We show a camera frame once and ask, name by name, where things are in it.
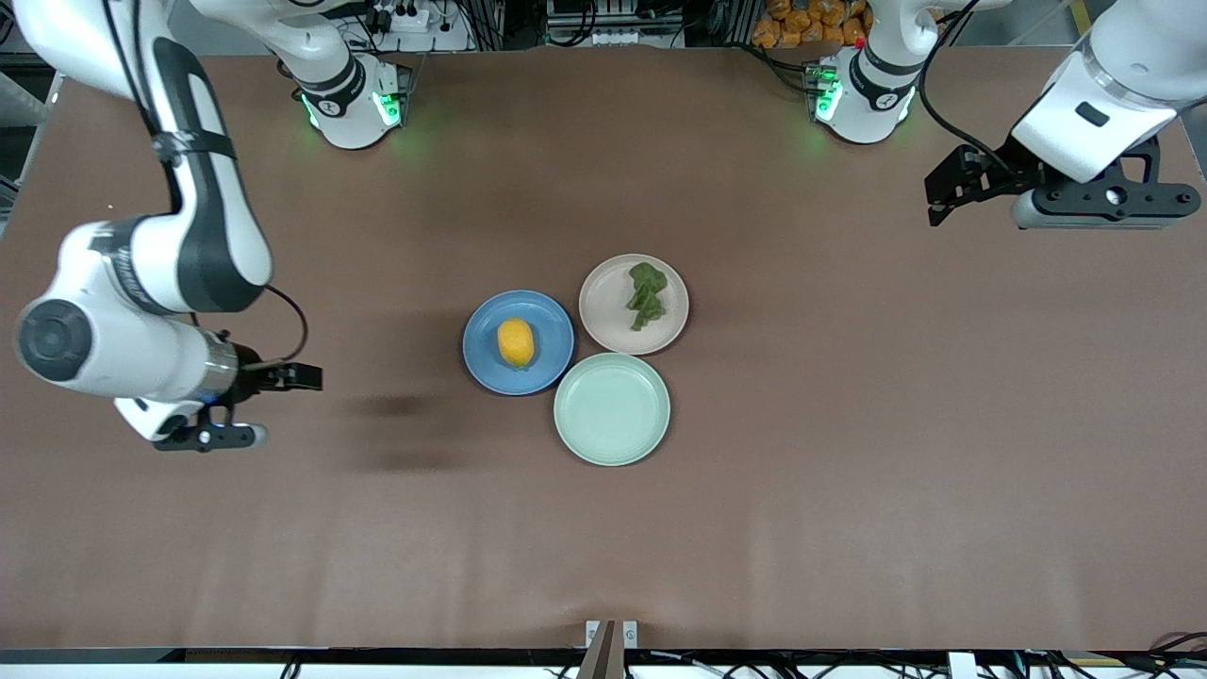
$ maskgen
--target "black cable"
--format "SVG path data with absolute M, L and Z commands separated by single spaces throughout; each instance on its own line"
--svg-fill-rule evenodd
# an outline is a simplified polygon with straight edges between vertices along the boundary
M 997 672 L 993 672 L 993 667 L 992 667 L 991 665 L 986 663 L 986 665 L 982 665 L 981 667 L 984 667 L 984 668 L 985 668 L 985 672 L 989 672 L 989 677 L 987 677 L 987 679 L 1001 679 L 1001 678 L 999 678 L 999 677 L 997 675 Z
M 759 675 L 759 677 L 760 677 L 762 679 L 771 679 L 771 678 L 770 678 L 770 677 L 768 677 L 768 675 L 766 675 L 766 673 L 764 673 L 764 672 L 763 672 L 762 669 L 759 669 L 758 667 L 756 667 L 756 666 L 753 666 L 753 665 L 750 665 L 750 663 L 745 663 L 745 665 L 735 665 L 735 666 L 730 667 L 730 668 L 729 668 L 729 672 L 724 673 L 724 674 L 723 674 L 723 675 L 721 677 L 721 679 L 733 679 L 733 677 L 734 677 L 734 673 L 735 673 L 735 672 L 737 672 L 739 669 L 750 669 L 750 671 L 751 671 L 751 672 L 753 672 L 754 674 L 758 674 L 758 675 Z
M 736 47 L 746 52 L 747 54 L 754 57 L 756 59 L 763 62 L 764 64 L 776 69 L 783 69 L 786 71 L 793 71 L 793 72 L 805 72 L 807 70 L 805 66 L 801 66 L 800 64 L 789 64 L 788 62 L 772 59 L 771 55 L 768 54 L 764 49 L 754 47 L 753 45 L 747 45 L 746 42 L 727 42 L 722 45 L 722 47 Z
M 671 47 L 675 47 L 675 41 L 678 40 L 680 34 L 683 33 L 683 30 L 687 29 L 687 27 L 688 24 L 682 24 L 680 25 L 680 29 L 675 31 L 675 35 L 671 36 L 671 45 L 670 45 Z M 683 39 L 683 47 L 687 47 L 686 37 Z
M 8 5 L 5 5 L 4 2 L 0 2 L 0 14 L 4 14 L 2 18 L 5 24 L 4 36 L 0 37 L 0 45 L 4 45 L 10 37 L 12 37 L 12 29 L 17 25 L 17 17 L 13 16 Z
M 797 654 L 788 651 L 787 656 L 777 661 L 771 666 L 772 669 L 779 672 L 785 679 L 809 679 L 800 668 L 797 667 Z
M 134 14 L 134 27 L 138 30 L 139 25 L 139 2 L 135 0 L 134 8 L 132 10 Z M 110 0 L 104 0 L 105 10 L 105 23 L 109 24 L 109 35 L 113 39 L 113 49 L 117 52 L 117 59 L 122 64 L 122 74 L 126 76 L 126 86 L 130 88 L 130 96 L 134 99 L 134 106 L 139 110 L 139 117 L 142 118 L 142 124 L 146 125 L 147 133 L 152 136 L 159 134 L 158 125 L 151 117 L 151 111 L 142 104 L 142 93 L 139 90 L 138 81 L 134 78 L 133 69 L 130 69 L 130 62 L 126 57 L 126 48 L 122 47 L 122 37 L 117 31 L 117 22 L 113 21 L 113 8 Z
M 884 669 L 887 669 L 887 671 L 892 672 L 893 674 L 900 677 L 902 679 L 917 679 L 916 677 L 914 677 L 909 672 L 905 672 L 904 669 L 898 669 L 897 667 L 894 667 L 892 665 L 888 665 L 886 662 L 880 662 L 880 663 L 876 663 L 876 665 L 879 667 L 884 668 Z M 902 667 L 911 667 L 911 668 L 916 669 L 919 672 L 919 674 L 921 674 L 923 669 L 927 669 L 926 667 L 917 666 L 917 665 L 910 665 L 908 662 L 898 662 L 897 665 L 899 665 Z M 939 673 L 932 671 L 931 677 L 934 677 L 937 674 L 939 674 Z M 986 679 L 997 679 L 997 677 L 991 677 L 991 678 L 986 678 Z
M 290 71 L 290 68 L 285 65 L 285 60 L 281 59 L 280 57 L 276 58 L 276 72 L 281 77 L 287 77 L 290 80 L 293 80 L 293 72 Z M 302 88 L 301 87 L 295 87 L 293 92 L 290 92 L 290 99 L 293 99 L 295 101 L 301 101 L 302 100 Z
M 1065 679 L 1065 675 L 1060 669 L 1056 668 L 1056 663 L 1051 661 L 1046 655 L 1043 656 L 1044 665 L 1048 666 L 1048 677 L 1050 679 Z
M 470 31 L 473 34 L 473 46 L 479 52 L 485 52 L 483 46 L 486 41 L 482 39 L 482 30 L 478 29 L 478 19 L 473 18 L 470 10 L 467 10 L 460 1 L 456 4 L 456 11 L 461 14 L 461 18 L 465 19 L 465 24 L 470 27 Z
M 746 52 L 747 54 L 750 54 L 750 55 L 754 57 L 756 59 L 763 62 L 764 64 L 768 65 L 768 68 L 771 69 L 771 72 L 775 74 L 775 77 L 777 77 L 780 80 L 780 82 L 783 83 L 785 87 L 787 87 L 788 89 L 795 92 L 797 94 L 806 94 L 807 95 L 807 94 L 812 93 L 809 88 L 804 87 L 804 84 L 798 83 L 798 82 L 793 82 L 792 78 L 789 78 L 788 76 L 783 75 L 783 72 L 781 72 L 782 70 L 786 70 L 786 71 L 791 71 L 791 72 L 794 72 L 794 74 L 803 74 L 803 72 L 805 72 L 805 66 L 798 66 L 795 64 L 788 64 L 786 62 L 780 62 L 780 60 L 772 59 L 771 57 L 768 57 L 766 53 L 764 53 L 758 47 L 754 47 L 754 46 L 751 46 L 751 45 L 746 45 L 745 42 L 727 42 L 724 46 L 725 47 L 736 47 L 736 48 L 741 49 L 742 52 Z
M 1084 679 L 1098 679 L 1094 674 L 1090 674 L 1085 669 L 1081 669 L 1081 667 L 1078 666 L 1075 662 L 1068 660 L 1068 656 L 1066 656 L 1063 651 L 1048 651 L 1048 655 L 1051 656 L 1056 662 L 1061 662 L 1068 667 L 1072 667 L 1073 672 L 1080 674 Z
M 272 361 L 267 361 L 267 362 L 261 362 L 258 364 L 245 365 L 245 367 L 243 367 L 243 370 L 246 370 L 246 371 L 256 371 L 256 370 L 262 370 L 262 369 L 266 369 L 266 368 L 275 368 L 275 367 L 279 367 L 281 364 L 287 364 L 287 363 L 292 362 L 293 359 L 298 358 L 298 356 L 302 355 L 302 351 L 305 350 L 307 343 L 310 341 L 310 321 L 307 320 L 305 311 L 302 310 L 302 305 L 298 304 L 297 302 L 295 302 L 293 297 L 290 297 L 285 292 L 281 292 L 274 285 L 270 285 L 270 283 L 269 285 L 264 285 L 264 289 L 268 289 L 273 294 L 276 294 L 278 297 L 280 297 L 281 299 L 284 299 L 285 303 L 288 304 L 293 309 L 293 312 L 297 314 L 298 320 L 302 322 L 302 338 L 298 339 L 297 347 L 295 347 L 293 351 L 290 352 L 288 355 L 285 355 L 284 357 L 281 357 L 279 359 L 272 359 Z
M 365 24 L 365 19 L 362 19 L 358 13 L 352 14 L 352 17 L 356 18 L 356 23 L 361 24 L 361 29 L 365 31 L 365 36 L 369 41 L 369 47 L 372 47 L 372 49 L 369 49 L 369 54 L 373 54 L 374 57 L 380 57 L 383 52 L 381 49 L 378 48 L 377 40 L 373 39 L 373 34 L 369 31 L 369 27 Z
M 1207 639 L 1207 632 L 1193 632 L 1190 634 L 1183 634 L 1177 639 L 1173 639 L 1172 642 L 1167 642 L 1165 644 L 1161 644 L 1160 646 L 1154 646 L 1151 649 L 1148 649 L 1148 652 L 1161 654 L 1168 650 L 1173 650 L 1180 646 L 1182 644 L 1185 644 L 1186 642 L 1194 642 L 1195 639 Z
M 284 299 L 286 304 L 292 306 L 293 312 L 298 314 L 298 321 L 302 322 L 302 338 L 298 339 L 298 346 L 295 347 L 293 351 L 286 355 L 285 357 L 278 359 L 282 364 L 290 363 L 291 361 L 298 358 L 302 355 L 302 350 L 305 350 L 305 344 L 310 339 L 310 322 L 307 320 L 305 311 L 302 310 L 302 305 L 295 302 L 293 297 L 290 297 L 285 292 L 281 292 L 280 289 L 276 288 L 275 285 L 264 285 L 264 289 L 268 289 L 273 294 L 276 294 L 278 297 Z
M 827 674 L 829 674 L 830 672 L 834 672 L 835 669 L 838 669 L 838 666 L 842 665 L 844 662 L 846 662 L 849 660 L 851 660 L 850 655 L 846 655 L 846 656 L 842 656 L 842 657 L 838 658 L 836 661 L 834 661 L 834 665 L 832 665 L 832 666 L 827 667 L 826 669 L 822 669 L 821 672 L 818 672 L 817 677 L 814 677 L 814 679 L 823 679 Z
M 1010 677 L 1013 677 L 1014 679 L 1031 679 L 1028 677 L 1030 672 L 1027 674 L 1022 673 L 1021 671 L 1022 660 L 1018 652 L 1010 651 L 1010 657 L 1008 657 L 1007 661 L 1003 662 L 1002 665 L 1005 667 L 1007 671 L 1010 672 Z
M 972 21 L 972 14 L 964 14 L 964 17 L 958 22 L 960 25 L 951 29 L 951 37 L 947 39 L 947 45 L 955 45 L 956 41 L 960 40 L 960 36 L 964 34 L 964 29 L 968 28 L 968 23 Z
M 295 652 L 293 655 L 290 656 L 290 660 L 288 662 L 285 663 L 285 667 L 281 668 L 280 679 L 297 679 L 299 674 L 302 674 L 302 657 L 301 654 Z
M 573 37 L 565 42 L 559 42 L 554 39 L 548 39 L 549 45 L 556 45 L 558 47 L 577 47 L 587 41 L 591 36 L 591 31 L 595 30 L 595 19 L 597 18 L 599 8 L 595 6 L 595 0 L 583 0 L 583 21 L 578 24 L 578 30 L 575 31 Z
M 142 87 L 142 93 L 146 96 L 144 104 L 147 109 L 147 117 L 151 119 L 151 124 L 154 131 L 152 134 L 163 131 L 163 127 L 159 124 L 159 116 L 154 112 L 154 101 L 151 100 L 151 83 L 147 82 L 147 66 L 142 60 L 142 0 L 134 0 L 134 7 L 130 10 L 134 17 L 134 65 L 135 75 L 139 78 L 139 86 Z
M 900 666 L 904 666 L 904 667 L 912 667 L 914 669 L 926 669 L 927 672 L 931 673 L 931 677 L 934 677 L 935 674 L 941 674 L 941 675 L 946 677 L 947 674 L 950 674 L 946 669 L 943 669 L 943 668 L 939 668 L 939 667 L 934 667 L 934 666 L 931 666 L 931 665 L 917 665 L 916 662 L 906 662 L 906 661 L 903 661 L 903 660 L 897 660 L 897 658 L 891 657 L 891 656 L 877 654 L 875 651 L 869 651 L 869 652 L 863 654 L 863 655 L 870 657 L 873 660 L 873 662 L 879 663 L 881 667 L 884 667 L 884 666 L 886 666 L 888 663 L 892 663 L 892 665 L 900 665 Z
M 1173 679 L 1182 679 L 1180 677 L 1178 677 L 1178 673 L 1173 671 L 1173 666 L 1174 665 L 1177 665 L 1177 663 L 1171 662 L 1171 663 L 1166 665 L 1161 669 L 1158 669 L 1156 672 L 1154 672 L 1153 675 L 1149 677 L 1148 679 L 1161 679 L 1161 675 L 1164 675 L 1164 674 L 1168 674 L 1170 677 L 1173 677 Z
M 594 22 L 591 23 L 591 28 L 595 28 Z M 483 14 L 482 29 L 483 29 L 483 31 L 486 35 L 490 36 L 490 48 L 491 49 L 500 49 L 500 48 L 502 48 L 503 34 L 497 28 L 490 25 L 490 16 L 489 14 Z
M 939 127 L 973 145 L 978 151 L 985 153 L 985 156 L 1001 165 L 1002 169 L 1013 175 L 1014 171 L 1010 169 L 1010 165 L 1005 164 L 1005 160 L 998 157 L 992 148 L 986 146 L 980 139 L 976 139 L 972 134 L 968 134 L 967 131 L 951 124 L 946 118 L 939 115 L 939 111 L 935 111 L 934 106 L 931 105 L 931 96 L 926 93 L 926 76 L 931 71 L 931 63 L 934 60 L 934 55 L 939 53 L 939 47 L 943 47 L 944 42 L 946 42 L 947 37 L 951 35 L 952 29 L 960 24 L 960 18 L 972 12 L 973 7 L 975 7 L 978 2 L 980 2 L 980 0 L 970 0 L 968 5 L 964 5 L 963 10 L 960 10 L 960 17 L 950 22 L 947 27 L 943 29 L 939 39 L 934 42 L 934 47 L 931 48 L 931 53 L 926 55 L 926 60 L 922 62 L 922 70 L 917 76 L 917 98 L 922 100 L 922 106 L 926 109 L 926 112 L 931 113 L 931 117 L 934 118 L 934 122 L 939 123 Z

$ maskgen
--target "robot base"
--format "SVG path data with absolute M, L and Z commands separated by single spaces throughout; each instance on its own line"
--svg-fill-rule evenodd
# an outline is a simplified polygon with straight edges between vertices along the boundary
M 838 54 L 822 59 L 823 66 L 838 70 L 838 81 L 828 93 L 818 98 L 812 113 L 817 122 L 828 125 L 834 134 L 847 141 L 875 144 L 892 134 L 897 124 L 909 115 L 914 89 L 886 110 L 873 109 L 868 99 L 851 86 L 851 62 L 858 53 L 855 47 L 844 47 Z M 824 110 L 821 107 L 823 103 L 827 105 Z
M 365 65 L 368 82 L 361 95 L 348 105 L 343 116 L 323 115 L 303 95 L 303 103 L 310 112 L 310 124 L 339 148 L 372 146 L 407 119 L 410 69 L 400 69 L 369 54 L 357 54 L 356 59 Z

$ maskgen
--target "plate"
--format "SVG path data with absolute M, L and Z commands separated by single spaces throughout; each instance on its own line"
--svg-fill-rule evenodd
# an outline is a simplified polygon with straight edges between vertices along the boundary
M 576 456 L 601 467 L 648 456 L 671 422 L 666 384 L 646 362 L 597 355 L 570 369 L 553 400 L 558 434 Z
M 632 329 L 637 311 L 625 308 L 632 298 L 629 269 L 648 262 L 666 274 L 666 287 L 658 293 L 665 314 L 641 329 Z M 605 350 L 622 355 L 652 355 L 675 341 L 687 324 L 687 285 L 678 271 L 649 254 L 619 254 L 595 267 L 578 293 L 583 327 Z
M 525 368 L 498 355 L 498 326 L 519 317 L 532 327 L 536 352 Z M 506 397 L 535 394 L 558 381 L 575 355 L 575 326 L 561 304 L 533 289 L 512 289 L 486 299 L 461 335 L 461 355 L 473 379 Z

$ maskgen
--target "blue plate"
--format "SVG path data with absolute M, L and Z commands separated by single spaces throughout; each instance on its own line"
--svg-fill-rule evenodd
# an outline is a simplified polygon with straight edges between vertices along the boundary
M 525 368 L 498 355 L 498 326 L 518 317 L 532 327 L 536 353 Z M 575 355 L 575 326 L 561 304 L 532 289 L 512 289 L 483 302 L 461 336 L 461 355 L 473 379 L 507 397 L 535 394 L 558 381 Z

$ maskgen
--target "green led light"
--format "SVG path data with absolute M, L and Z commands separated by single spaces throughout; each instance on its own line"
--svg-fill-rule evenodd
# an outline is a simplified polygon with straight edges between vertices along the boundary
M 828 121 L 834 117 L 834 109 L 838 107 L 838 100 L 842 98 L 842 83 L 835 82 L 833 87 L 826 90 L 817 99 L 817 117 L 823 121 Z
M 305 98 L 305 94 L 302 95 L 302 104 L 305 105 L 305 111 L 310 113 L 310 124 L 315 129 L 319 129 L 319 118 L 314 116 L 314 107 L 310 106 L 310 100 Z
M 395 101 L 392 94 L 383 96 L 381 94 L 374 92 L 373 103 L 377 104 L 378 112 L 381 113 L 381 122 L 384 122 L 387 127 L 393 127 L 402 119 L 402 116 L 398 112 L 398 104 Z
M 902 112 L 899 116 L 897 116 L 897 122 L 902 122 L 903 119 L 905 119 L 905 116 L 909 115 L 909 103 L 914 100 L 915 92 L 917 92 L 916 87 L 909 88 L 909 94 L 905 95 L 905 103 L 902 104 Z

